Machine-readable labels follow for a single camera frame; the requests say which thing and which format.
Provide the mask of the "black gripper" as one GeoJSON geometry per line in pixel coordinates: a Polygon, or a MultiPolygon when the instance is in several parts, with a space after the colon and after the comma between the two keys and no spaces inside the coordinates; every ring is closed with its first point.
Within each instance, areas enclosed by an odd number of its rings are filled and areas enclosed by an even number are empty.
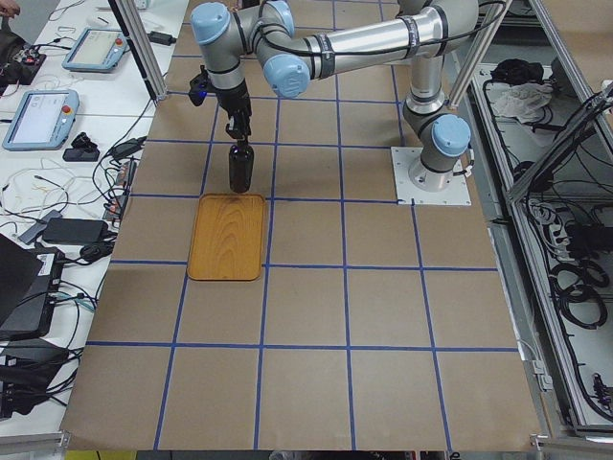
{"type": "Polygon", "coordinates": [[[236,139],[239,149],[250,147],[248,137],[251,135],[250,118],[252,107],[246,81],[231,89],[217,89],[219,105],[228,115],[226,132],[236,139]]]}

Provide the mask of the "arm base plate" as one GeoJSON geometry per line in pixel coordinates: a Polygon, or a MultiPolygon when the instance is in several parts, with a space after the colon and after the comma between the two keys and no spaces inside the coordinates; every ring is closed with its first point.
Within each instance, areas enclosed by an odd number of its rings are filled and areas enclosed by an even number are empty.
{"type": "Polygon", "coordinates": [[[400,205],[470,206],[460,159],[451,172],[431,172],[420,161],[422,148],[392,147],[397,203],[400,205]]]}

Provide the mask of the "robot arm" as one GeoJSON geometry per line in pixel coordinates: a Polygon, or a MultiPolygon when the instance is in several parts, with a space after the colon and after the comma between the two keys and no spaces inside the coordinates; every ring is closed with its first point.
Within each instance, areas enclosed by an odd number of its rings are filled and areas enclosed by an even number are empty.
{"type": "Polygon", "coordinates": [[[273,92],[286,99],[303,94],[314,80],[410,60],[403,116],[422,151],[408,169],[409,179],[426,192],[445,189],[471,134],[464,120],[443,107],[443,61],[474,32],[478,11],[476,1],[402,1],[392,20],[298,37],[285,1],[263,1],[240,11],[218,2],[196,6],[191,26],[204,64],[190,82],[189,96],[200,105],[212,92],[228,115],[226,131],[235,141],[229,151],[231,190],[247,192],[253,171],[252,108],[241,65],[250,55],[258,59],[273,92]]]}

